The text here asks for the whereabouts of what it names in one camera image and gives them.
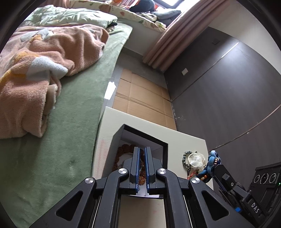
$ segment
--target open box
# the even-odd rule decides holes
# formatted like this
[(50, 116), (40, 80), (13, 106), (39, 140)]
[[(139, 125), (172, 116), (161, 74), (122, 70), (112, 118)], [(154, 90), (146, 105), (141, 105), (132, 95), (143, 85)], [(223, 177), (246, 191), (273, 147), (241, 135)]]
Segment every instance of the open box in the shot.
[[(129, 146), (135, 145), (143, 151), (145, 147), (150, 147), (152, 157), (159, 159), (162, 162), (163, 168), (167, 169), (168, 144), (126, 124), (123, 124), (112, 138), (102, 177), (107, 177), (112, 172), (115, 158), (118, 152), (118, 147), (121, 147), (124, 144), (127, 144)], [(143, 185), (139, 185), (138, 193), (132, 196), (144, 198), (162, 198), (159, 195), (149, 195), (146, 191), (146, 183), (144, 183)]]

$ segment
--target gray cushion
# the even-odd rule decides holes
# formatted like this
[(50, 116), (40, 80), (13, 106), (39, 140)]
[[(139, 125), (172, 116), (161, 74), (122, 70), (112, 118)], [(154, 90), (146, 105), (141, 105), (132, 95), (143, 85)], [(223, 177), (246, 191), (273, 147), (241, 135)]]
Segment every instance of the gray cushion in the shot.
[(156, 15), (158, 19), (164, 20), (164, 19), (171, 18), (173, 16), (177, 17), (182, 12), (180, 10), (176, 10), (176, 9), (163, 9), (161, 11), (155, 11), (155, 12), (151, 12), (151, 13)]

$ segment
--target wall socket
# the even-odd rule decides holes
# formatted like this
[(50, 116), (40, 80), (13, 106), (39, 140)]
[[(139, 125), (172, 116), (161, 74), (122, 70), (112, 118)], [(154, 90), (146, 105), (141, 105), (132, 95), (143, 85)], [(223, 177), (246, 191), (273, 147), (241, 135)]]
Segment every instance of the wall socket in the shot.
[(182, 71), (182, 75), (186, 75), (188, 72), (188, 70), (186, 68), (184, 68), (184, 70)]

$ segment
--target green mattress cover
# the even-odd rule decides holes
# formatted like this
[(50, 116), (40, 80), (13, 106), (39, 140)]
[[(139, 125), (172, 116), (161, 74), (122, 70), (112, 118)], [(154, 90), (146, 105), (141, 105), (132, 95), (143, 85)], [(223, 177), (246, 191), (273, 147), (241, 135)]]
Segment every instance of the green mattress cover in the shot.
[(131, 31), (118, 23), (97, 63), (61, 79), (62, 92), (42, 138), (0, 140), (0, 201), (18, 228), (29, 227), (91, 176), (103, 97)]

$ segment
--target brown fleece blanket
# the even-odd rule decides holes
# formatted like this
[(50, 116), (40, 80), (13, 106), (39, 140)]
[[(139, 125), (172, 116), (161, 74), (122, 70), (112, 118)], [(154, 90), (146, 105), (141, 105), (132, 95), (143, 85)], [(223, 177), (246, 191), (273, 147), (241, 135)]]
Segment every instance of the brown fleece blanket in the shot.
[(59, 79), (102, 56), (108, 32), (95, 25), (20, 27), (0, 55), (0, 138), (42, 137)]

